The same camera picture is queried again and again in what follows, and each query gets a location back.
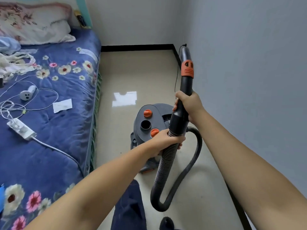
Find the hand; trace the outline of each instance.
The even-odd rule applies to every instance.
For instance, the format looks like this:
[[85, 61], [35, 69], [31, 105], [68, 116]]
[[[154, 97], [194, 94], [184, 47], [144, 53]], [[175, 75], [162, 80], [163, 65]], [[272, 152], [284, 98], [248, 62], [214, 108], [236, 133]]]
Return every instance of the hand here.
[[160, 151], [174, 143], [179, 143], [178, 149], [180, 149], [180, 147], [182, 146], [182, 142], [185, 141], [185, 136], [168, 136], [168, 131], [168, 129], [162, 130], [152, 139], [144, 143], [147, 144], [151, 149], [150, 157], [157, 156]]
[[177, 110], [178, 100], [180, 99], [185, 107], [185, 110], [189, 114], [189, 121], [196, 125], [195, 121], [197, 115], [205, 110], [198, 94], [193, 91], [192, 95], [188, 96], [184, 92], [178, 91], [176, 92], [175, 96], [177, 99], [175, 101], [173, 111]]

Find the orange knob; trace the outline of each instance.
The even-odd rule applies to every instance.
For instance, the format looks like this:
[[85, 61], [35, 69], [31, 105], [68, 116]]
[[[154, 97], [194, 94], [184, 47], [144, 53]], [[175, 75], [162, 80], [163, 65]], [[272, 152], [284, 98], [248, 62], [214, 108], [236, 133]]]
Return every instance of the orange knob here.
[[151, 112], [151, 110], [145, 110], [144, 111], [144, 117], [145, 118], [149, 118], [149, 117], [151, 117], [153, 115], [153, 113]]
[[154, 137], [156, 134], [158, 134], [160, 131], [158, 128], [154, 128], [150, 131], [151, 137]]

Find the headboard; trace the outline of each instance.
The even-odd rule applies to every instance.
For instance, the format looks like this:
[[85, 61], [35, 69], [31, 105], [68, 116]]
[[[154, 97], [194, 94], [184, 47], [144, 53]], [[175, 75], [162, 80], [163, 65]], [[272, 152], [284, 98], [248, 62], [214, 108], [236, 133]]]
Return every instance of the headboard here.
[[[61, 2], [66, 3], [72, 7], [73, 10], [79, 10], [88, 26], [92, 26], [90, 14], [86, 6], [85, 0], [1, 0], [2, 2], [18, 2], [24, 4], [40, 4], [40, 3], [51, 3]], [[74, 26], [79, 26], [78, 20], [75, 16], [72, 17], [72, 23]]]

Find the white paper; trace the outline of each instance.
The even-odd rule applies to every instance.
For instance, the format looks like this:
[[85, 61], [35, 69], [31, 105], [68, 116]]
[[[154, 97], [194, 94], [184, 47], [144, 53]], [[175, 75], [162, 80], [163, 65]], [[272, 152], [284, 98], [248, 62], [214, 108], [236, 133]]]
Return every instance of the white paper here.
[[57, 113], [61, 110], [68, 110], [72, 108], [72, 103], [71, 103], [71, 98], [70, 99], [66, 99], [64, 101], [60, 101], [60, 102], [55, 102], [53, 104], [53, 112]]

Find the person's left hand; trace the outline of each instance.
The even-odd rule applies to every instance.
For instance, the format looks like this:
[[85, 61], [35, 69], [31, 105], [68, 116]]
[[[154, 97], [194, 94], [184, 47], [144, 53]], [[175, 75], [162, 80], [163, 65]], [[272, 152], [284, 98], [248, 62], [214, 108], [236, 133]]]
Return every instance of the person's left hand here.
[[150, 148], [150, 157], [157, 156], [160, 151], [174, 143], [179, 143], [178, 149], [180, 149], [182, 142], [185, 141], [185, 136], [168, 136], [168, 131], [169, 129], [162, 130], [146, 142]]

